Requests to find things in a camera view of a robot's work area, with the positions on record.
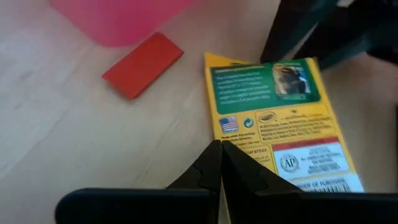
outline american flag logo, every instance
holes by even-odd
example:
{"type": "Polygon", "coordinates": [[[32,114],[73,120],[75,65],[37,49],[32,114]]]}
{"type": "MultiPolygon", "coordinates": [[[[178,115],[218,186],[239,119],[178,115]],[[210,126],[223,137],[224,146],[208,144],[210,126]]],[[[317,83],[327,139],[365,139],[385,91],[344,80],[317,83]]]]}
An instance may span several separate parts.
{"type": "Polygon", "coordinates": [[[220,125],[224,134],[238,131],[238,122],[235,116],[221,118],[220,125]]]}

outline pink plastic container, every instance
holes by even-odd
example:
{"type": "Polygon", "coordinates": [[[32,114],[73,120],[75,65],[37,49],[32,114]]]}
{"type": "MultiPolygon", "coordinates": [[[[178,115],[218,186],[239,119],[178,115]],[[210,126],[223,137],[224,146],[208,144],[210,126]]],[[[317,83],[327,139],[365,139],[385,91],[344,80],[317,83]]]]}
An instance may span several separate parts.
{"type": "Polygon", "coordinates": [[[52,6],[106,46],[135,44],[196,0],[52,0],[52,6]]]}

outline red eraser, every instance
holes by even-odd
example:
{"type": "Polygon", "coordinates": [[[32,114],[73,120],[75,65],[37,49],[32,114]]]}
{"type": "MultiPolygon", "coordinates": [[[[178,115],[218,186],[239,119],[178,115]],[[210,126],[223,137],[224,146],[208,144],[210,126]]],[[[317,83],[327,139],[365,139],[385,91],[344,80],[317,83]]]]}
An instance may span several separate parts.
{"type": "Polygon", "coordinates": [[[183,51],[165,35],[155,33],[113,65],[102,77],[129,99],[137,98],[183,51]]]}

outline wooden floor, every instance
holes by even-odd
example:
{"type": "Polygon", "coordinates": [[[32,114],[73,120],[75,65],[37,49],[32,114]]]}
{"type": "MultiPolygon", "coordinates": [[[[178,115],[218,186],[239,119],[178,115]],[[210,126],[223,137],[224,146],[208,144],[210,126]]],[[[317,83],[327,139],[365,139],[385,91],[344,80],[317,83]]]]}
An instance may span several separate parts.
{"type": "MultiPolygon", "coordinates": [[[[257,62],[278,3],[199,0],[160,28],[185,55],[126,101],[101,75],[133,46],[95,44],[45,0],[1,1],[0,223],[54,223],[82,187],[171,183],[213,136],[203,53],[257,62]]],[[[364,188],[395,192],[398,67],[362,54],[323,77],[364,188]]]]}

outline yellow crayon box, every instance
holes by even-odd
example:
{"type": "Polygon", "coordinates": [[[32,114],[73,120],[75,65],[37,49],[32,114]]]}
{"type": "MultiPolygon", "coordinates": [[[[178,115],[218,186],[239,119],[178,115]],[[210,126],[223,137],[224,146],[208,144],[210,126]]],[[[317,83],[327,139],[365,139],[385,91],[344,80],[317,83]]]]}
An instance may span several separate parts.
{"type": "Polygon", "coordinates": [[[253,65],[205,54],[213,129],[305,191],[363,192],[316,60],[253,65]]]}

